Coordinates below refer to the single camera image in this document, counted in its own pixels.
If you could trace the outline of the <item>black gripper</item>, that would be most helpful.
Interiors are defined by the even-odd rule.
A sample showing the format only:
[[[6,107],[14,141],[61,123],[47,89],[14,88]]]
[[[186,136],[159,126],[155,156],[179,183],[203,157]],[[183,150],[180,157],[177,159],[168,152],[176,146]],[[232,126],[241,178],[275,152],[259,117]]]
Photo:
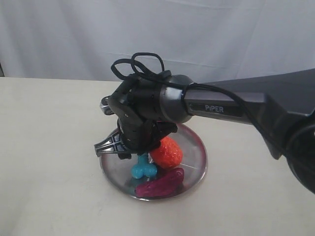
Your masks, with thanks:
[[[119,159],[130,159],[130,150],[152,150],[171,133],[175,123],[158,121],[162,117],[159,105],[161,84],[130,74],[108,100],[111,110],[118,116],[119,132],[111,133],[94,145],[95,154],[116,154]]]

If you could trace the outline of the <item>dark grey Piper robot arm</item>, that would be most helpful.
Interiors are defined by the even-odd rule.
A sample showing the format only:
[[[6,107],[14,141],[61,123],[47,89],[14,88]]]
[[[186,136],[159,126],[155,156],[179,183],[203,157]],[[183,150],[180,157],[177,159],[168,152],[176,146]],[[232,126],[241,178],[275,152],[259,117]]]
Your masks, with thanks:
[[[194,83],[169,71],[122,77],[100,106],[118,116],[118,129],[95,145],[95,153],[133,153],[156,148],[193,116],[253,125],[272,157],[284,156],[293,175],[315,190],[315,71],[240,80]]]

